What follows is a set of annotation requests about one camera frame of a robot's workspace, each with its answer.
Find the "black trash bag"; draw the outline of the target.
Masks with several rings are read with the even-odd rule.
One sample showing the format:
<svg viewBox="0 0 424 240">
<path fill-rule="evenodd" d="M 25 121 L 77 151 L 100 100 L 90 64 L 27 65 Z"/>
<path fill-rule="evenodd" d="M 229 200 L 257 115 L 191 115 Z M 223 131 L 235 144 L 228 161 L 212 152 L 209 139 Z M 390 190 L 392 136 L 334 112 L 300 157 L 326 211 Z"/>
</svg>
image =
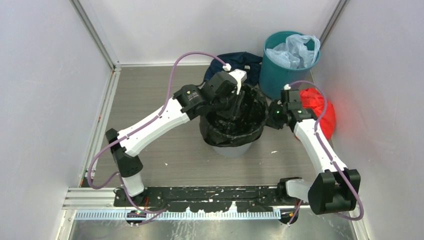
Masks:
<svg viewBox="0 0 424 240">
<path fill-rule="evenodd" d="M 213 147 L 239 147 L 259 139 L 269 114 L 265 95 L 256 87 L 243 84 L 245 92 L 240 113 L 229 120 L 210 112 L 199 118 L 199 130 L 205 143 Z"/>
</svg>

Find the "teal plastic bucket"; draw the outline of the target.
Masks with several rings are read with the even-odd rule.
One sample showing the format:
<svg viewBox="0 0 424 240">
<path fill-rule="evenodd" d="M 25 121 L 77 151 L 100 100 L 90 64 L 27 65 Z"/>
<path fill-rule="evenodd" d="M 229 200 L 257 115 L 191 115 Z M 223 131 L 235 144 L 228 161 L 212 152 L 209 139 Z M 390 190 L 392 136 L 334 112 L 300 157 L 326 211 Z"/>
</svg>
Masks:
<svg viewBox="0 0 424 240">
<path fill-rule="evenodd" d="M 272 100 L 280 97 L 280 90 L 284 85 L 304 80 L 307 73 L 318 63 L 321 57 L 321 50 L 319 50 L 317 60 L 312 67 L 304 69 L 287 69 L 271 62 L 265 54 L 266 49 L 285 42 L 287 37 L 294 34 L 305 35 L 296 31 L 279 31 L 271 34 L 263 43 L 263 59 L 258 84 L 260 90 Z"/>
</svg>

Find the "grey translucent trash bin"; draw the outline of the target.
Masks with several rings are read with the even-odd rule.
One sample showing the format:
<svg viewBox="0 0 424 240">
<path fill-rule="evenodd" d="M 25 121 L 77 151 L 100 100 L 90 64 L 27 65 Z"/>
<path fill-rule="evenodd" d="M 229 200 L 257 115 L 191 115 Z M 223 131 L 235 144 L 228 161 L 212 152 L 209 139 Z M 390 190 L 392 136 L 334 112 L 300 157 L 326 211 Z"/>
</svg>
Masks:
<svg viewBox="0 0 424 240">
<path fill-rule="evenodd" d="M 244 155 L 252 143 L 246 143 L 244 145 L 235 146 L 235 147 L 219 147 L 219 146 L 213 146 L 212 148 L 221 156 L 224 156 L 226 158 L 238 158 Z"/>
</svg>

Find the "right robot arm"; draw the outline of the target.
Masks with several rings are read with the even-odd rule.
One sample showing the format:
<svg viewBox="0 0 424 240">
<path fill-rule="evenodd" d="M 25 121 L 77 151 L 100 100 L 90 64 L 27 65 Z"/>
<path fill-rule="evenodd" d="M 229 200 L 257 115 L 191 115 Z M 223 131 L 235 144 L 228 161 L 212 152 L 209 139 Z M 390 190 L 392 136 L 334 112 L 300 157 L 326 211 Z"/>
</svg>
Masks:
<svg viewBox="0 0 424 240">
<path fill-rule="evenodd" d="M 266 124 L 274 129 L 290 128 L 302 143 L 316 172 L 310 183 L 300 177 L 282 178 L 277 198 L 283 205 L 296 199 L 305 201 L 316 215 L 353 211 L 359 206 L 361 176 L 349 169 L 327 141 L 310 108 L 304 108 L 298 89 L 283 89 L 279 100 L 269 108 Z"/>
</svg>

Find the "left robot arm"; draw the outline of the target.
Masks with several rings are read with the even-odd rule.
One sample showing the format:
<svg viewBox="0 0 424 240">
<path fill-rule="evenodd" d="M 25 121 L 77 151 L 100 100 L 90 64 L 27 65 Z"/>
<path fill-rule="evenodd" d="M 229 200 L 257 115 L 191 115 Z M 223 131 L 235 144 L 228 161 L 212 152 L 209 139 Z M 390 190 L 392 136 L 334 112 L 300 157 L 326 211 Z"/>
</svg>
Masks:
<svg viewBox="0 0 424 240">
<path fill-rule="evenodd" d="M 106 132 L 108 149 L 118 167 L 129 203 L 138 207 L 146 200 L 139 153 L 163 134 L 199 116 L 216 113 L 235 120 L 240 116 L 238 110 L 245 96 L 242 84 L 246 79 L 244 70 L 220 71 L 200 85 L 182 86 L 162 107 L 134 125 Z"/>
</svg>

